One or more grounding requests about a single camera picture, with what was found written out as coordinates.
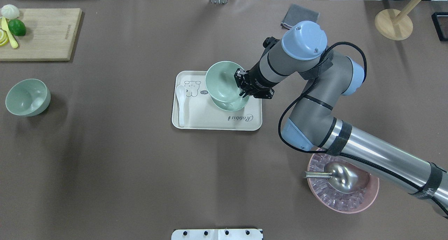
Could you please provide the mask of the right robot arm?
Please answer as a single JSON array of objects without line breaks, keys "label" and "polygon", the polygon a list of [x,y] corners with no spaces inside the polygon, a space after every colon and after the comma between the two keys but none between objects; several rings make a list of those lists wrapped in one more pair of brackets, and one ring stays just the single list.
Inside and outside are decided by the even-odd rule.
[{"label": "right robot arm", "polygon": [[341,95],[354,93],[365,81],[367,66],[327,46],[327,36],[312,21],[301,21],[282,39],[267,38],[265,51],[250,70],[237,69],[240,95],[272,98],[273,87],[297,72],[307,80],[303,92],[290,104],[292,112],[278,126],[282,141],[305,153],[339,156],[349,163],[394,182],[413,197],[424,200],[447,218],[447,171],[399,149],[331,112]]}]

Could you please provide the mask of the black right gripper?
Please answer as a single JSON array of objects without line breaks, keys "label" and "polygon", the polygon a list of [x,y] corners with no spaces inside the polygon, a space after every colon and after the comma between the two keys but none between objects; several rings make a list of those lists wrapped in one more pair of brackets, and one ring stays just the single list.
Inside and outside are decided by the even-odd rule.
[{"label": "black right gripper", "polygon": [[279,41],[275,37],[266,38],[263,43],[265,50],[259,61],[248,71],[237,69],[234,78],[240,88],[240,97],[273,97],[273,87],[280,82],[280,47],[275,47]]}]

